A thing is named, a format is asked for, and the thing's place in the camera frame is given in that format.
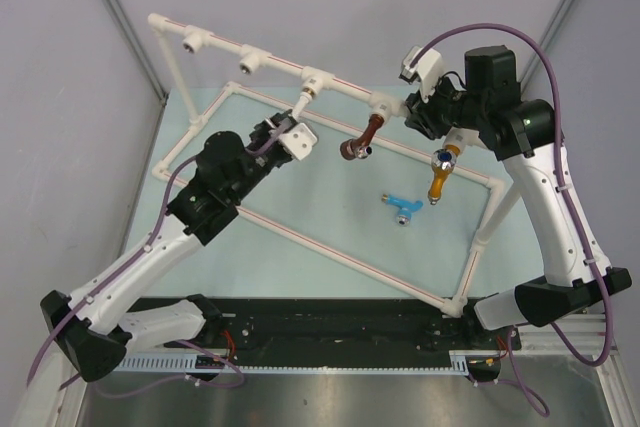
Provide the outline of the white water faucet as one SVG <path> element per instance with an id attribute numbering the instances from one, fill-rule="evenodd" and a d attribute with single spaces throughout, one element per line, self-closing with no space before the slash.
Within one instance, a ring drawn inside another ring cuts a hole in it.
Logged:
<path id="1" fill-rule="evenodd" d="M 300 93 L 298 101 L 294 104 L 291 109 L 290 116 L 298 121 L 303 113 L 304 109 L 313 101 L 316 96 L 315 92 L 310 89 L 303 89 Z"/>

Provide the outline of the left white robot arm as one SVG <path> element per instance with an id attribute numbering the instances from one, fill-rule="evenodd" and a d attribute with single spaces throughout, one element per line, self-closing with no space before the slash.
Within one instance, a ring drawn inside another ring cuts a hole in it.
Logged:
<path id="1" fill-rule="evenodd" d="M 221 334 L 220 313 L 196 295 L 169 309 L 126 313 L 171 268 L 206 246 L 235 218 L 242 200 L 275 168 L 301 161 L 318 141 L 290 111 L 258 123 L 247 141 L 233 131 L 207 138 L 184 161 L 195 167 L 177 194 L 166 191 L 151 231 L 101 274 L 70 294 L 57 290 L 40 302 L 49 335 L 78 377 L 95 382 L 129 353 L 178 340 L 207 347 Z"/>

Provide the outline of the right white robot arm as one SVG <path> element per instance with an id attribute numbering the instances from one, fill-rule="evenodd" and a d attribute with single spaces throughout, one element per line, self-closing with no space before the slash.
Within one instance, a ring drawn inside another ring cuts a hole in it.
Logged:
<path id="1" fill-rule="evenodd" d="M 522 100 L 515 69 L 515 54 L 503 45 L 472 49 L 465 54 L 465 80 L 455 88 L 441 54 L 414 47 L 400 74 L 420 83 L 406 100 L 406 126 L 444 141 L 431 162 L 430 203 L 441 199 L 468 144 L 461 135 L 475 133 L 511 177 L 542 254 L 542 276 L 474 305 L 474 315 L 461 323 L 462 338 L 473 348 L 486 347 L 499 328 L 543 327 L 598 302 L 608 304 L 632 285 L 629 271 L 612 266 L 593 236 L 570 182 L 553 108 L 543 100 Z"/>

